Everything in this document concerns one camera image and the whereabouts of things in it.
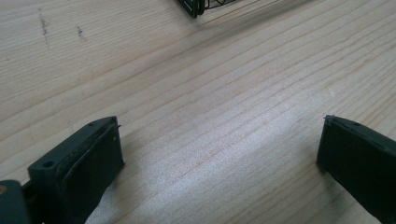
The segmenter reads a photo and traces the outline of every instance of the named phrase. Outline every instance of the wooden table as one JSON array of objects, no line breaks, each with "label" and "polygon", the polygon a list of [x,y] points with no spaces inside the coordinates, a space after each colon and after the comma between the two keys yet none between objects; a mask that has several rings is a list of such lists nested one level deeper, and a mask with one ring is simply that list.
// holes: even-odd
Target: wooden table
[{"label": "wooden table", "polygon": [[1,179],[115,115],[88,223],[377,223],[316,156],[327,114],[396,139],[396,1],[270,3],[1,1]]}]

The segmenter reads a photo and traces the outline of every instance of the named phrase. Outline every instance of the light wood surface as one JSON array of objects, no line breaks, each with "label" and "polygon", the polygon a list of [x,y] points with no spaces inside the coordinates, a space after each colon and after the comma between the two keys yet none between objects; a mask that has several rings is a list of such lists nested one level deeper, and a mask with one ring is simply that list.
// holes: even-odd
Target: light wood surface
[{"label": "light wood surface", "polygon": [[118,116],[88,223],[377,223],[315,164],[323,118],[396,139],[396,1],[0,2],[0,178]]}]

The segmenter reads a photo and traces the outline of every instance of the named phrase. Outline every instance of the wood grain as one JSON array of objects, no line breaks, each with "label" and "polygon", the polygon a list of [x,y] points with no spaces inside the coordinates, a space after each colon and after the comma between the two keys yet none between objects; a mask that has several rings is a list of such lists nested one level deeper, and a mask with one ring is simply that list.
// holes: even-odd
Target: wood grain
[{"label": "wood grain", "polygon": [[116,115],[88,223],[377,223],[315,164],[325,115],[396,139],[396,2],[0,2],[0,177]]}]

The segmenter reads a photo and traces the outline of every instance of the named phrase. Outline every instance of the black object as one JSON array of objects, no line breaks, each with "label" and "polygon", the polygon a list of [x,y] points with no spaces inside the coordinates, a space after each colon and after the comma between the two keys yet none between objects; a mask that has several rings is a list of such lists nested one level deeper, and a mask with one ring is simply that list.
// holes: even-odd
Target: black object
[{"label": "black object", "polygon": [[29,166],[23,187],[0,181],[0,224],[85,223],[123,165],[117,118],[89,123]]},{"label": "black object", "polygon": [[178,0],[193,18],[204,14],[206,9],[221,7],[235,0]]},{"label": "black object", "polygon": [[357,122],[326,116],[318,165],[382,223],[396,223],[396,142]]}]

